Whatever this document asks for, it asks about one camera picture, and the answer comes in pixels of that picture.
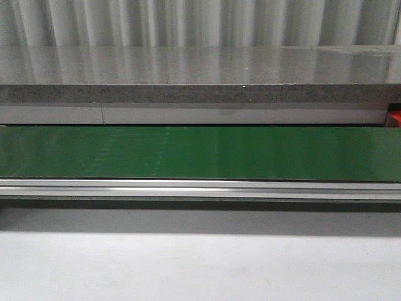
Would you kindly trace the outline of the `green conveyor belt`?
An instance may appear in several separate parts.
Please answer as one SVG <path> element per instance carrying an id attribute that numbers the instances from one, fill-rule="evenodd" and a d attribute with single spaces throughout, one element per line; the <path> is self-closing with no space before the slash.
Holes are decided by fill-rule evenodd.
<path id="1" fill-rule="evenodd" d="M 400 129 L 3 126 L 1 176 L 398 182 Z"/>

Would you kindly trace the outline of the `grey speckled stone counter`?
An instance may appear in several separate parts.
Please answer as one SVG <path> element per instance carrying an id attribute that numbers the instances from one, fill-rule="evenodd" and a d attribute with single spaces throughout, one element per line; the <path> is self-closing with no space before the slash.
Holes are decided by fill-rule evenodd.
<path id="1" fill-rule="evenodd" d="M 4 125 L 385 125 L 399 46 L 3 46 Z"/>

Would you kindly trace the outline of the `red object behind counter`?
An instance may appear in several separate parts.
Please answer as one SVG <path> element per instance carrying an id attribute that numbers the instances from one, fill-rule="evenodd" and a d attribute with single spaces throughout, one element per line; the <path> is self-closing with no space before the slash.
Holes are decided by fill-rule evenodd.
<path id="1" fill-rule="evenodd" d="M 387 117 L 387 126 L 401 128 L 401 110 L 389 111 Z"/>

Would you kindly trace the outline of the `white pleated curtain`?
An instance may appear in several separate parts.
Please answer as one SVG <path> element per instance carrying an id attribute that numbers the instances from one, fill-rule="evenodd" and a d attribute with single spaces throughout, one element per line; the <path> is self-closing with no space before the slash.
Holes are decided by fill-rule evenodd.
<path id="1" fill-rule="evenodd" d="M 399 1 L 2 1 L 3 46 L 399 45 Z"/>

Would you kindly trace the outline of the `aluminium conveyor frame rail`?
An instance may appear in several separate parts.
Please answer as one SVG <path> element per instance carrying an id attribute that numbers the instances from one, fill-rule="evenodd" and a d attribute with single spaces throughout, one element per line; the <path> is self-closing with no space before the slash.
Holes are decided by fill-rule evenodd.
<path id="1" fill-rule="evenodd" d="M 399 202 L 385 182 L 213 181 L 162 179 L 3 179 L 2 196 L 173 197 Z"/>

